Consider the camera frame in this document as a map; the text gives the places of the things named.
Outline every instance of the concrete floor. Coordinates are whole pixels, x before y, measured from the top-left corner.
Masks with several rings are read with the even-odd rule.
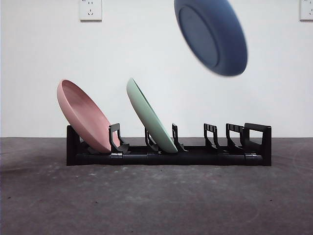
[[[272,150],[271,167],[66,166],[65,139],[1,139],[1,234],[312,235],[313,139]]]

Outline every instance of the wall outlet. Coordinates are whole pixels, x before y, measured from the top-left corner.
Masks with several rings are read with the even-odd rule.
[[[300,0],[300,21],[313,21],[313,0]]]
[[[81,21],[102,21],[102,0],[80,0]]]

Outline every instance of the green plate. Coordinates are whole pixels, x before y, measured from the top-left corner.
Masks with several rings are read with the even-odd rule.
[[[132,78],[127,83],[127,94],[139,119],[157,145],[167,153],[177,153],[169,134]]]

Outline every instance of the black plastic frame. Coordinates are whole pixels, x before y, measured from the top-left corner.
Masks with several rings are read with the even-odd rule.
[[[250,130],[263,133],[261,144],[250,140]],[[230,131],[240,134],[241,146],[235,144]],[[120,146],[113,142],[113,133],[117,132]],[[217,127],[204,124],[205,146],[184,146],[179,142],[178,127],[173,124],[176,154],[168,154],[152,140],[145,129],[146,146],[130,146],[120,134],[120,124],[109,126],[111,153],[101,154],[80,142],[79,135],[71,126],[67,126],[67,165],[271,165],[271,127],[246,123],[245,126],[226,124],[227,145],[218,143]],[[213,133],[213,143],[208,132]]]

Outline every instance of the blue plate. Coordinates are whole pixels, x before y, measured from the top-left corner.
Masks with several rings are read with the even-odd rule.
[[[208,69],[224,76],[245,71],[245,36],[227,0],[175,0],[175,14],[187,44]]]

